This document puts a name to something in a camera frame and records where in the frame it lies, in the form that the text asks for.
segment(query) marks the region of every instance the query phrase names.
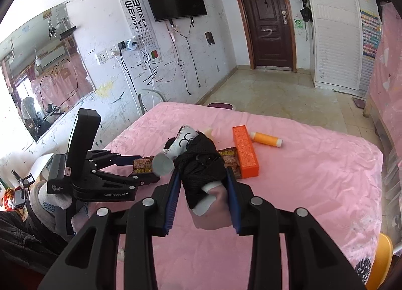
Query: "silver screw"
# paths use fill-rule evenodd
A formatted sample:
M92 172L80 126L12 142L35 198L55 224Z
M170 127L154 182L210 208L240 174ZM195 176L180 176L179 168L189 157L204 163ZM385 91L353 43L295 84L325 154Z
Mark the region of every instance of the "silver screw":
M109 213L109 210L106 207L101 207L96 211L98 216L105 216Z
M251 202L253 205L259 206L259 205L261 205L261 204L263 203L263 199L260 198L260 197L252 197L251 200L250 200L250 202Z
M155 201L153 198L145 198L142 201L142 205L144 205L144 206L152 206L154 203L155 203Z
M305 208L298 208L298 209L296 210L296 214L297 214L298 216L300 216L300 217L305 218L305 217L308 215L308 212L307 212L307 210L306 210Z

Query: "black pants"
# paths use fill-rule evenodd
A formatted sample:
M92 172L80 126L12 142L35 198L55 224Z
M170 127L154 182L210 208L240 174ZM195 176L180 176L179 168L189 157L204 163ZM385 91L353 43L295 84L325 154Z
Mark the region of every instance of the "black pants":
M67 242L31 214L23 222L16 212L0 212L0 250L7 260L46 274Z

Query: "tile floor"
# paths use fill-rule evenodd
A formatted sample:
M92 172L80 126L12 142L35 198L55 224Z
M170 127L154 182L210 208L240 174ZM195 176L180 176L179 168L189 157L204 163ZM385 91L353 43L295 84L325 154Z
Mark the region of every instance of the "tile floor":
M309 74L277 70L238 70L204 103L231 103L237 111L284 117L363 137L381 151L371 118L363 117L352 96L314 88ZM388 202L383 195L384 205ZM382 231L389 225L383 213Z

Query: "brown wooden door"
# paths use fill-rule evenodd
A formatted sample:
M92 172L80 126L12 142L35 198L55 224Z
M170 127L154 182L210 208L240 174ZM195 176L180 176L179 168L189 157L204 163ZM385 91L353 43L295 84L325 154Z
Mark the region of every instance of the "brown wooden door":
M285 0L242 0L242 3L255 65L293 68L292 23Z

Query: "yellow chair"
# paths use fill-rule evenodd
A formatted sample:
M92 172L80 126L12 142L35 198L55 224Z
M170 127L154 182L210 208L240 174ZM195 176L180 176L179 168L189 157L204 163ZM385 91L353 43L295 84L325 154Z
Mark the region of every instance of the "yellow chair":
M371 268L369 279L366 283L367 290L377 290L384 282L388 274L392 260L392 241L384 233L379 234L378 247L375 253L375 259Z

